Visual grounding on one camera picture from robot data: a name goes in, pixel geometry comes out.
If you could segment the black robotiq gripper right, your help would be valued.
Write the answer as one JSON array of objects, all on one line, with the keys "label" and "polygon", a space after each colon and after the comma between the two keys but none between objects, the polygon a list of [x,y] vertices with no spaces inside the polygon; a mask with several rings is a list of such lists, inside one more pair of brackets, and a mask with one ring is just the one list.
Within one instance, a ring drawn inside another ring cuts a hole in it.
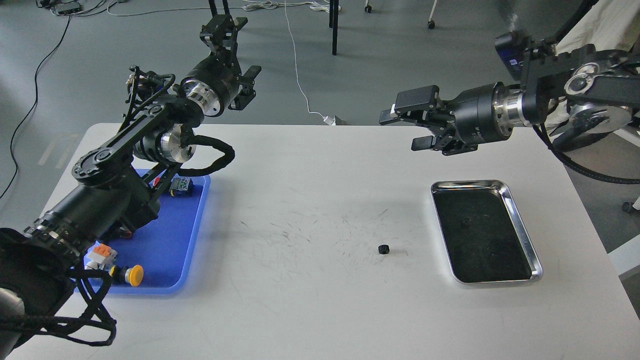
[{"label": "black robotiq gripper right", "polygon": [[416,126],[445,126],[450,123],[453,133],[441,136],[415,137],[411,150],[432,150],[444,155],[471,152],[480,144],[507,141],[514,125],[498,110],[508,89],[502,82],[462,91],[451,100],[441,100],[437,85],[401,91],[391,109],[381,112],[379,125],[397,122]]}]

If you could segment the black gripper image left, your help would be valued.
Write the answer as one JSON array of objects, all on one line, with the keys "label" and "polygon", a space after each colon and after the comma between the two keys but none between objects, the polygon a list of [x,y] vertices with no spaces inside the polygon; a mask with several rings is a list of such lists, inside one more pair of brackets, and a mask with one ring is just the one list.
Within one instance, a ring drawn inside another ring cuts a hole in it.
[{"label": "black gripper image left", "polygon": [[216,14],[201,27],[199,39],[211,55],[181,80],[180,88],[206,117],[221,116],[226,109],[242,111],[256,97],[255,79],[262,66],[252,65],[242,74],[237,61],[238,32],[248,22],[247,17]]}]

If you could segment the black robot arm image left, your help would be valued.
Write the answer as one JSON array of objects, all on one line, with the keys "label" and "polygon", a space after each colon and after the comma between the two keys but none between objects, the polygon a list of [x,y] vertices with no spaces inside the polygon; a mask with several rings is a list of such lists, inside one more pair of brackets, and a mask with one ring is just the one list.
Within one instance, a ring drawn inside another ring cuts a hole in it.
[{"label": "black robot arm image left", "polygon": [[194,129],[227,109],[244,110],[256,96],[262,68],[242,71],[237,58],[247,22],[213,10],[199,32],[210,53],[180,82],[133,66],[123,123],[71,167],[77,187],[25,230],[2,228],[2,359],[36,335],[80,343],[73,333],[85,326],[109,333],[88,346],[114,342],[117,322],[103,305],[114,274],[86,269],[84,257],[103,235],[157,219],[174,176],[206,176],[234,160],[231,145]]}]

